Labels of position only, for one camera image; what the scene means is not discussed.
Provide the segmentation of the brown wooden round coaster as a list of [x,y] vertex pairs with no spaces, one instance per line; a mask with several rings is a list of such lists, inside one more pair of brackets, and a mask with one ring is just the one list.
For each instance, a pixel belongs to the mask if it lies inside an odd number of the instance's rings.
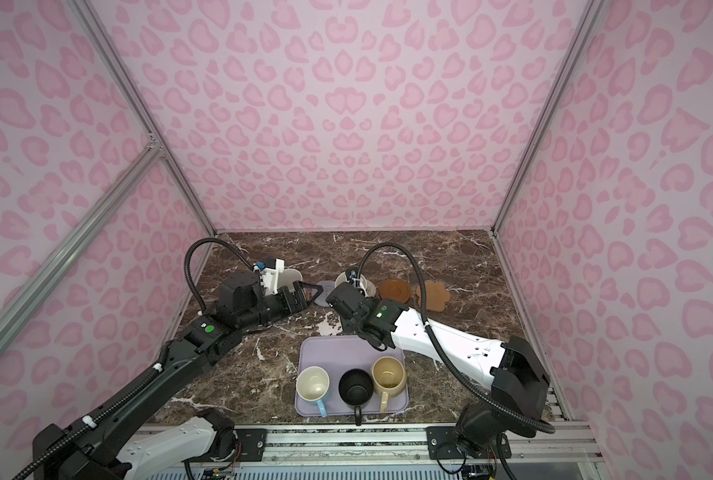
[[390,278],[379,285],[378,294],[382,299],[408,303],[412,296],[412,287],[411,284],[405,280]]

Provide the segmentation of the cork paw shaped coaster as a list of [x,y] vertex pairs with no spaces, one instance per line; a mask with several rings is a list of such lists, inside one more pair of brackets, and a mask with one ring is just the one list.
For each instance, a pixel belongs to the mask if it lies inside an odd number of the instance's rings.
[[425,281],[428,312],[444,312],[452,299],[451,292],[442,282]]

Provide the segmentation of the grey blue round coaster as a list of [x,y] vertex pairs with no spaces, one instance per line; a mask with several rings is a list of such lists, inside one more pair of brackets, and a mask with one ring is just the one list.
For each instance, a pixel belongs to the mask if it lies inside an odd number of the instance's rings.
[[322,308],[330,308],[330,304],[328,304],[326,300],[328,296],[332,294],[334,288],[336,288],[336,283],[332,280],[324,280],[318,282],[318,286],[320,286],[320,291],[318,291],[318,296],[316,296],[314,303]]

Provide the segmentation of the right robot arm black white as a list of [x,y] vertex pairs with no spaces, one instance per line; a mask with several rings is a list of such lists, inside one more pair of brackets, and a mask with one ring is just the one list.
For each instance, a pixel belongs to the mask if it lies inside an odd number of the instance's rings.
[[338,286],[326,302],[376,350],[402,349],[440,361],[476,396],[455,427],[453,447],[461,455],[490,452],[507,432],[524,438],[556,432],[543,419],[551,378],[526,339],[513,336],[504,342],[474,336],[400,302],[368,298],[348,283]]

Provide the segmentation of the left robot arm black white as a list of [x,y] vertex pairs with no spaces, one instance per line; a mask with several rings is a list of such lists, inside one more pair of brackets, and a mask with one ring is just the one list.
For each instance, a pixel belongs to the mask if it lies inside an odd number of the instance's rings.
[[109,400],[68,427],[50,424],[32,442],[32,462],[20,479],[122,479],[132,463],[120,459],[128,440],[174,394],[208,373],[242,338],[307,310],[322,286],[297,281],[268,294],[260,273],[233,273],[218,299],[158,357]]

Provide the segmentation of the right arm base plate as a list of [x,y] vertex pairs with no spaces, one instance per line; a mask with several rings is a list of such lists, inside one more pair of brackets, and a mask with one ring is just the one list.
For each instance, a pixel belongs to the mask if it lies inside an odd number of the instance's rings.
[[476,436],[466,436],[455,426],[436,425],[426,428],[427,447],[432,460],[493,460],[512,458],[512,449],[506,437],[487,440]]

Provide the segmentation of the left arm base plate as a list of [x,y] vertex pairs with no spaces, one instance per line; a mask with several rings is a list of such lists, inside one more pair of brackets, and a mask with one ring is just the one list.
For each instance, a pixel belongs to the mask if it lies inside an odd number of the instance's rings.
[[266,429],[225,429],[216,434],[208,450],[188,462],[260,462],[266,448]]

